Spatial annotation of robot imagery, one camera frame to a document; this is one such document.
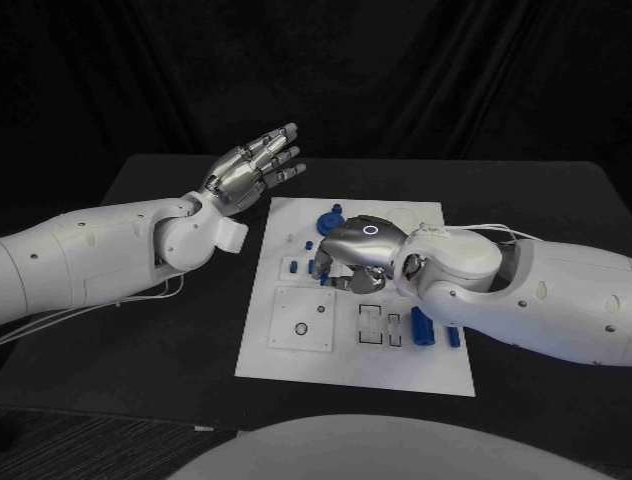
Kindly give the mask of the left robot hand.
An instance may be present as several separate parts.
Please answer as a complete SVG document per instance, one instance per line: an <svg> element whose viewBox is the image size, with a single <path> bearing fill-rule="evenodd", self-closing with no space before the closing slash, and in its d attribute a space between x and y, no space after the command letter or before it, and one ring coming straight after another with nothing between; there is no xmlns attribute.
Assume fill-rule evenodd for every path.
<svg viewBox="0 0 632 480"><path fill-rule="evenodd" d="M300 154L299 147L292 146L297 129L289 123L234 147L215 161L198 192L224 216L244 212L269 189L306 171L306 165L295 162Z"/></svg>

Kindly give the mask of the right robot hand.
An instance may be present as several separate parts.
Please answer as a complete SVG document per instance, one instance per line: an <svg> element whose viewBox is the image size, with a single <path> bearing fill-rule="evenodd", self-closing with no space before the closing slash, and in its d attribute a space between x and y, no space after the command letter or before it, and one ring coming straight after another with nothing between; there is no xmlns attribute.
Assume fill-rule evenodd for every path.
<svg viewBox="0 0 632 480"><path fill-rule="evenodd" d="M394 278L406 232L385 219L358 215L335 227L315 255L312 278L323 286L367 295Z"/></svg>

